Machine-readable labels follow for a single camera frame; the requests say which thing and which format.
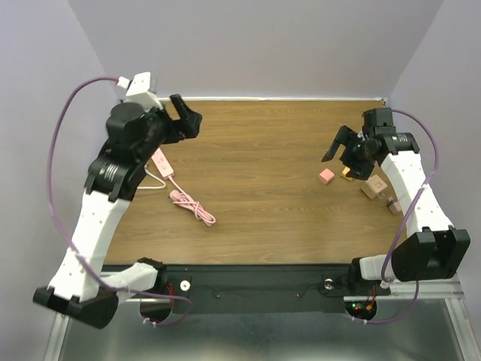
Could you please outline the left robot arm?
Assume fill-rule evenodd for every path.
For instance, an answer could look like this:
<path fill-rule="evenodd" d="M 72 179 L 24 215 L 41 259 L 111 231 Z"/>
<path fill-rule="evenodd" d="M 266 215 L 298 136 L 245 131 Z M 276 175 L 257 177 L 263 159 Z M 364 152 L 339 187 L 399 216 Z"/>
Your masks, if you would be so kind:
<path fill-rule="evenodd" d="M 192 301 L 168 291 L 166 267 L 142 258 L 109 278 L 101 278 L 113 234 L 146 176 L 145 165 L 163 144 L 198 136 L 202 116 L 178 94 L 170 97 L 179 117 L 137 102 L 115 105 L 106 121 L 107 140 L 88 168 L 80 216 L 68 249 L 48 285 L 39 287 L 33 302 L 96 329 L 112 320 L 120 303 L 133 296 L 167 299 L 173 304 Z"/>

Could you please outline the yellow plug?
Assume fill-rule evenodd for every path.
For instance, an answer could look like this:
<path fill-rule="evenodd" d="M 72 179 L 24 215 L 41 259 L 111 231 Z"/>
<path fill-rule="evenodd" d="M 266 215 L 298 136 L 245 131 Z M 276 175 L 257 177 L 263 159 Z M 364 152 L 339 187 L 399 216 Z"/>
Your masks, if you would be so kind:
<path fill-rule="evenodd" d="M 345 167 L 343 171 L 341 172 L 341 177 L 347 181 L 352 181 L 352 177 L 350 177 L 348 174 L 350 172 L 350 168 Z"/>

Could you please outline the orange square plug adapter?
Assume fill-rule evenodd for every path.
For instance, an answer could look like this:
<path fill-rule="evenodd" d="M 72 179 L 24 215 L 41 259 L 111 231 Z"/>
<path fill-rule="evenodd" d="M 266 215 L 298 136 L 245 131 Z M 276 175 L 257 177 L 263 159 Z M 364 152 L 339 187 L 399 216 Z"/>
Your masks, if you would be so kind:
<path fill-rule="evenodd" d="M 383 191 L 388 184 L 378 175 L 369 177 L 361 186 L 361 191 L 369 198 L 375 199 L 383 196 Z"/>

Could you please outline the pink power strip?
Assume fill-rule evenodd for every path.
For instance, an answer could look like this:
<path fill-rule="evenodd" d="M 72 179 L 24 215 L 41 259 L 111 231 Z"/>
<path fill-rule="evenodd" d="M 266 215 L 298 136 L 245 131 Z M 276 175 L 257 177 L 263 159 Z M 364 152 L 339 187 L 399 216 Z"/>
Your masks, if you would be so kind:
<path fill-rule="evenodd" d="M 154 152 L 151 159 L 163 179 L 167 180 L 174 176 L 174 170 L 160 148 Z"/>

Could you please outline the pink plug adapter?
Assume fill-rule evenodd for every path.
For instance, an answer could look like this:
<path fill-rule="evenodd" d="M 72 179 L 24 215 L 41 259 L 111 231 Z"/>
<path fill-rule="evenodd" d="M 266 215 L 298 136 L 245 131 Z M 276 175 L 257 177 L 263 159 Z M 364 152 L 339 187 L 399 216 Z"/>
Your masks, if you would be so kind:
<path fill-rule="evenodd" d="M 398 200 L 394 197 L 388 197 L 386 207 L 393 215 L 397 215 L 402 212 L 401 206 Z"/>

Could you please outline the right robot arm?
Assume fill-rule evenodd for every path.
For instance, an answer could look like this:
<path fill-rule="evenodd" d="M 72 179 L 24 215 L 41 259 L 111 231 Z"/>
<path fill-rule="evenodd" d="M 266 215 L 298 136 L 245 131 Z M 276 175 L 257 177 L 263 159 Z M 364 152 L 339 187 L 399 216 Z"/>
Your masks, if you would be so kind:
<path fill-rule="evenodd" d="M 387 126 L 360 137 L 341 126 L 323 161 L 332 160 L 339 146 L 345 147 L 340 160 L 351 178 L 366 181 L 374 166 L 380 166 L 404 215 L 388 253 L 352 261 L 346 274 L 348 289 L 363 293 L 373 281 L 452 278 L 470 246 L 470 236 L 467 230 L 455 228 L 439 205 L 430 186 L 432 175 L 423 170 L 413 135 Z"/>

